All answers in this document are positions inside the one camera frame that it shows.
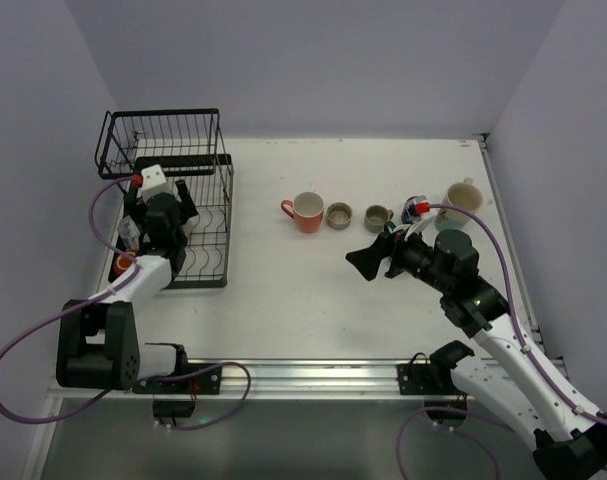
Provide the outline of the dark blue glazed mug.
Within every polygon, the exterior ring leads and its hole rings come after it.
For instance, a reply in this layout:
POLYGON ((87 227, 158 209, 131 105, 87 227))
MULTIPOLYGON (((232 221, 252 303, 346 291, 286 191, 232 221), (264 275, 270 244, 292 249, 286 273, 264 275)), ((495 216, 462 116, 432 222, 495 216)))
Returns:
POLYGON ((411 224, 416 219, 416 217, 421 214, 417 212, 416 205, 425 201, 426 197, 422 195, 412 196, 408 198, 401 210, 401 223, 411 224))

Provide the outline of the large orange mug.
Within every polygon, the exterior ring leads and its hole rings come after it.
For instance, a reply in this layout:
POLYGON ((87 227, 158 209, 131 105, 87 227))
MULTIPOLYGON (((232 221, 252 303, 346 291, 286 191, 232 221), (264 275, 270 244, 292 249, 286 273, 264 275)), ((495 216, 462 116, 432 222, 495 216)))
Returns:
POLYGON ((280 207, 294 220, 299 231, 311 234, 319 229, 324 214, 324 202, 317 193, 302 192, 293 200, 283 200, 280 207))

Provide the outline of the small orange red mug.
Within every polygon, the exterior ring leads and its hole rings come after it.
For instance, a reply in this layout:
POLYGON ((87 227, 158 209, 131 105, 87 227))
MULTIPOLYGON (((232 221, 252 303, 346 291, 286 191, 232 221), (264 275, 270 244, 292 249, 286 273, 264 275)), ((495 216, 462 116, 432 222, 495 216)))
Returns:
POLYGON ((116 276, 125 273, 132 265, 132 259, 136 257, 134 251, 128 250, 125 255, 118 255, 112 264, 112 271, 116 276))

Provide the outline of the speckled beige small cup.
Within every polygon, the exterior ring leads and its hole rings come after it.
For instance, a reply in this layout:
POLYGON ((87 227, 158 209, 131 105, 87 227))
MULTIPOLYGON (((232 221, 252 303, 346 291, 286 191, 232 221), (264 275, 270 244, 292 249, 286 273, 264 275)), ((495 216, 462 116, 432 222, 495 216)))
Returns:
POLYGON ((347 229, 353 217, 353 210, 350 205, 344 202, 334 202, 327 207, 326 222, 334 230, 347 229))

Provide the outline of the tall cream teal coral mug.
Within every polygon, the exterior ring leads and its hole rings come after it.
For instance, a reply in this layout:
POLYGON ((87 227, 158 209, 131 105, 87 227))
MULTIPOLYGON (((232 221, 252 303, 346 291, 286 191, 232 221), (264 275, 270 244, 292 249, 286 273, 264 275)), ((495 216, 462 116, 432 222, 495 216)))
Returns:
MULTIPOLYGON (((460 207, 470 213, 476 214, 483 204, 483 194, 474 185, 472 178, 465 178, 461 182, 452 184, 442 200, 443 205, 460 207)), ((470 218, 459 210, 442 208, 437 214, 435 227, 438 231, 462 230, 470 218)))

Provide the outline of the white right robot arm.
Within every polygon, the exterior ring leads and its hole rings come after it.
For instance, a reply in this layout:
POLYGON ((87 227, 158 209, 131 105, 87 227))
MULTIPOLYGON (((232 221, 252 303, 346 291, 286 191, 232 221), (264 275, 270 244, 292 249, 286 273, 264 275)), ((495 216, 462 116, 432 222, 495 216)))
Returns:
POLYGON ((346 259, 368 281, 389 259, 387 277, 407 272, 435 289, 446 318, 507 376, 492 374, 460 341, 434 351, 426 367, 407 364, 399 374, 475 397, 524 441, 547 479, 589 479, 607 467, 607 412, 572 386, 512 319, 508 301, 480 275, 479 253, 466 233, 446 230, 429 246, 419 234, 402 239, 384 231, 346 259))

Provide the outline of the dark teal mug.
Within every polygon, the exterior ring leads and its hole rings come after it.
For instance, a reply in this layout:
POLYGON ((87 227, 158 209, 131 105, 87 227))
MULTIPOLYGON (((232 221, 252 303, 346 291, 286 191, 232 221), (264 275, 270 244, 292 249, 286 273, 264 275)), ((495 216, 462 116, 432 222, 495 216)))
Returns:
POLYGON ((389 233, 405 232, 410 227, 410 224, 395 225, 393 222, 388 221, 384 225, 384 230, 389 233))

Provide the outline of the clear faceted glass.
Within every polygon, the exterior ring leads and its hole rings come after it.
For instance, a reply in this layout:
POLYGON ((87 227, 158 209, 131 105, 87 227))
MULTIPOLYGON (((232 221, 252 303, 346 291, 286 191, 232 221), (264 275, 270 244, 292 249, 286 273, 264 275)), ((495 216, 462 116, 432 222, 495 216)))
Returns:
POLYGON ((141 233, 136 222, 130 216, 126 216, 119 221, 117 232, 127 250, 139 250, 141 233))

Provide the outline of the olive brown small mug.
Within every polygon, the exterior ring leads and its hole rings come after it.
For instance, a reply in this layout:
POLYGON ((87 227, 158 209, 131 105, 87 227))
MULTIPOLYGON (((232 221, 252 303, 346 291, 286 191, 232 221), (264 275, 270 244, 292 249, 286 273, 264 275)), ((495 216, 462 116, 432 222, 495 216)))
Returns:
POLYGON ((394 212, 391 209, 382 205, 371 205, 365 211, 364 226, 368 232, 378 234, 393 216, 394 212))

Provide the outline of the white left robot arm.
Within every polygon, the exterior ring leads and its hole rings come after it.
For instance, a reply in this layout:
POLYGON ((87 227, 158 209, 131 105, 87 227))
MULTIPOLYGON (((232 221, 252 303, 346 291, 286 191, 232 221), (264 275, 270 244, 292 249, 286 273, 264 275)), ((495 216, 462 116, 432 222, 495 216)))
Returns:
POLYGON ((186 223, 198 214, 186 183, 157 190, 136 182, 143 206, 143 241, 132 264, 114 283, 86 302, 65 305, 59 329, 56 379, 60 386, 128 390, 141 378, 143 362, 135 312, 168 287, 183 268, 186 223))

